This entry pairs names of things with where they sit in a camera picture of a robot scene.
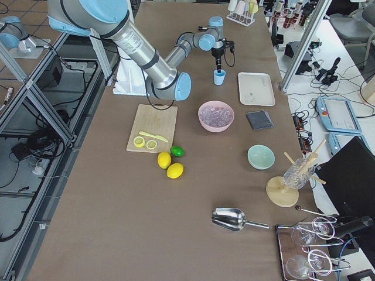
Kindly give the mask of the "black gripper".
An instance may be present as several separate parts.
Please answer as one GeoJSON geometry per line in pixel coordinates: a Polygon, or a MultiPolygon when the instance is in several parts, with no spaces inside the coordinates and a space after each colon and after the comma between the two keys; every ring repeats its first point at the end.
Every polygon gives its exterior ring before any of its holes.
{"type": "Polygon", "coordinates": [[[215,58],[216,70],[221,73],[221,57],[223,56],[223,47],[212,48],[212,56],[215,58]]]}

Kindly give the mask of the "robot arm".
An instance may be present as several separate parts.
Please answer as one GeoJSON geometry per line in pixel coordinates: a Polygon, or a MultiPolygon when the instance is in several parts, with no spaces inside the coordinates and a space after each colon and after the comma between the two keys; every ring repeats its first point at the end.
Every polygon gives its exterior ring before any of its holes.
{"type": "Polygon", "coordinates": [[[1,43],[8,49],[17,48],[21,53],[36,50],[36,42],[31,38],[21,20],[17,16],[1,18],[1,43]]]}
{"type": "Polygon", "coordinates": [[[223,19],[214,16],[209,25],[197,33],[183,33],[163,59],[156,48],[131,22],[126,1],[48,1],[47,12],[51,28],[76,36],[88,37],[91,30],[103,39],[111,39],[147,73],[146,93],[162,100],[183,101],[188,98],[190,75],[177,70],[192,49],[211,51],[221,69],[224,54],[223,19]]]}

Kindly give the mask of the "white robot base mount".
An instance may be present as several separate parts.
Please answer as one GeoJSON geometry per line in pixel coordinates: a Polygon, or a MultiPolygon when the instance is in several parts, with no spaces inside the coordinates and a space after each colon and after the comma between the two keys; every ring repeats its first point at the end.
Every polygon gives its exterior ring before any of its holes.
{"type": "Polygon", "coordinates": [[[144,73],[128,56],[120,55],[113,94],[146,96],[144,73]]]}

